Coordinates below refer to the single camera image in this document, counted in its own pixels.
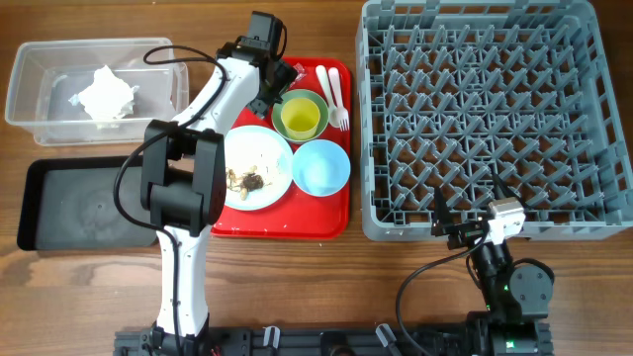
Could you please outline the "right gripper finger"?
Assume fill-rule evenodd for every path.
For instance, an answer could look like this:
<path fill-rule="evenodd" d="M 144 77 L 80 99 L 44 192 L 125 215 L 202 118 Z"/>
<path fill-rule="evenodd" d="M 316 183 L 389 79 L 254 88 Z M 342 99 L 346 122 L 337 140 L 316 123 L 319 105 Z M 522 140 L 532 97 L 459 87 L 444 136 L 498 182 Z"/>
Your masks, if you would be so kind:
<path fill-rule="evenodd" d="M 436 223 L 451 224 L 453 222 L 446 199 L 439 187 L 434 188 L 434 216 Z"/>
<path fill-rule="evenodd" d="M 493 193 L 496 200 L 503 200 L 508 198 L 515 198 L 518 200 L 518 196 L 505 184 L 503 180 L 497 174 L 492 175 L 493 179 Z"/>

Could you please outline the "red snack wrapper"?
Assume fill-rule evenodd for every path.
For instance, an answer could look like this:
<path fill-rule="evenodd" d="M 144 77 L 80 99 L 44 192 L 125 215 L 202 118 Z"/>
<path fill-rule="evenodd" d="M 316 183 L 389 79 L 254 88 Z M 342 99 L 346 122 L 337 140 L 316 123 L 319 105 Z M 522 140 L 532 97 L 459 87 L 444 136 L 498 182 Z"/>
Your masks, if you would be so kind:
<path fill-rule="evenodd" d="M 301 81 L 304 77 L 307 76 L 307 71 L 305 70 L 305 68 L 300 64 L 300 63 L 296 63 L 293 65 L 293 68 L 296 70 L 297 72 L 297 76 L 295 78 L 296 82 Z"/>

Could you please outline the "green bowl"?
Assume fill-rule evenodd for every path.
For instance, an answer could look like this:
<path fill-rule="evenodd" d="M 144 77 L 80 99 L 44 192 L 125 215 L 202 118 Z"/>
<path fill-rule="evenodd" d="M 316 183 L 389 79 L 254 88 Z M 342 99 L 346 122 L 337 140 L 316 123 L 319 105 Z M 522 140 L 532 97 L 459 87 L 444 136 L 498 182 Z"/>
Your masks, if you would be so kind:
<path fill-rule="evenodd" d="M 281 111 L 282 111 L 282 107 L 283 105 L 288 102 L 291 99 L 294 98 L 309 98 L 311 99 L 313 102 L 315 102 L 317 104 L 317 106 L 319 107 L 320 110 L 320 121 L 318 123 L 317 129 L 316 129 L 316 133 L 312 138 L 309 138 L 307 140 L 294 140 L 291 139 L 287 133 L 286 130 L 282 124 L 281 121 Z M 322 99 L 322 97 L 317 94 L 316 92 L 310 91 L 310 90 L 306 90 L 306 89 L 297 89 L 297 90 L 291 90 L 287 93 L 285 93 L 282 96 L 282 103 L 281 104 L 275 104 L 273 107 L 273 114 L 272 114 L 272 124 L 273 127 L 275 128 L 275 130 L 282 136 L 284 137 L 286 140 L 291 141 L 293 143 L 297 143 L 297 144 L 301 144 L 303 142 L 309 141 L 311 139 L 317 138 L 319 135 L 321 135 L 324 130 L 326 129 L 327 125 L 328 125 L 328 109 L 327 109 L 327 105 L 325 103 L 325 101 Z"/>

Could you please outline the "yellow plastic cup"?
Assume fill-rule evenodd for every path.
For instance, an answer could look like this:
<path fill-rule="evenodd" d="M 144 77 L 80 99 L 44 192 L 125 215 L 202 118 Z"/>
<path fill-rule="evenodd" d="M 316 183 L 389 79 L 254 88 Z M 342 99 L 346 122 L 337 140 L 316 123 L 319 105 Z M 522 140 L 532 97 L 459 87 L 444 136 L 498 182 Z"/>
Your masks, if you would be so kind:
<path fill-rule="evenodd" d="M 307 140 L 317 131 L 320 110 L 309 98 L 294 98 L 283 105 L 281 121 L 291 139 Z"/>

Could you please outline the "light blue bowl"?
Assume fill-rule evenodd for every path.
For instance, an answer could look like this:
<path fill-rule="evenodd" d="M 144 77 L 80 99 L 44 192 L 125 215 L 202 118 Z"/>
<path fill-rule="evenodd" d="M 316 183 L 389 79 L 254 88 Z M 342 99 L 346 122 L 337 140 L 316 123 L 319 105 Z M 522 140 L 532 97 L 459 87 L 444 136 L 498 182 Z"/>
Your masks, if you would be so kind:
<path fill-rule="evenodd" d="M 324 198 L 338 193 L 347 185 L 350 174 L 350 158 L 334 141 L 311 140 L 293 155 L 294 183 L 310 196 Z"/>

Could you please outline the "white napkin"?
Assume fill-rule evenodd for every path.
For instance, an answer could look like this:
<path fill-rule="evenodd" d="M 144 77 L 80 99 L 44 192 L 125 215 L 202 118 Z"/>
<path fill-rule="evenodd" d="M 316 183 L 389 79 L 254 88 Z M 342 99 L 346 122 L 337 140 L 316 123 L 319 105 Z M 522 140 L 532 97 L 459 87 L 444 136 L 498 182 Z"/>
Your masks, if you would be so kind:
<path fill-rule="evenodd" d="M 119 120 L 134 112 L 138 89 L 104 65 L 94 72 L 93 83 L 72 95 L 68 102 L 72 106 L 81 105 L 98 129 L 114 129 L 120 125 Z"/>

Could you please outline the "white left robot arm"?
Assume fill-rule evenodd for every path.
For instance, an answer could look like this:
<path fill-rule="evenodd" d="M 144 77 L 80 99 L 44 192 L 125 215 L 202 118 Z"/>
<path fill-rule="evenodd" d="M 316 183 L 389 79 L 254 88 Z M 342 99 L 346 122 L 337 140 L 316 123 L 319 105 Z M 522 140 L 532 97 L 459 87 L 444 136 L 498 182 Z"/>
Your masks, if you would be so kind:
<path fill-rule="evenodd" d="M 162 302 L 148 349 L 162 355 L 206 355 L 206 245 L 226 197 L 224 138 L 243 109 L 264 117 L 297 76 L 283 58 L 287 30 L 253 12 L 246 35 L 216 55 L 197 56 L 214 73 L 191 104 L 144 133 L 140 202 L 162 249 Z"/>

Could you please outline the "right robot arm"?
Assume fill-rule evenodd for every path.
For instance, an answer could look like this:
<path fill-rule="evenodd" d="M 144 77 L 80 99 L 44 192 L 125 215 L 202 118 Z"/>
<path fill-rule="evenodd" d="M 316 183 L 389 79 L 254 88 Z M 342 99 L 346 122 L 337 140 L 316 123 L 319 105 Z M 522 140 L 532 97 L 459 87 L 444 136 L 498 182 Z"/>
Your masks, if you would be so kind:
<path fill-rule="evenodd" d="M 434 189 L 432 233 L 446 235 L 448 248 L 466 247 L 468 271 L 478 283 L 487 309 L 467 316 L 465 355 L 552 355 L 549 315 L 555 274 L 533 259 L 515 260 L 507 241 L 523 231 L 525 204 L 497 176 L 487 212 L 454 222 L 442 190 Z"/>

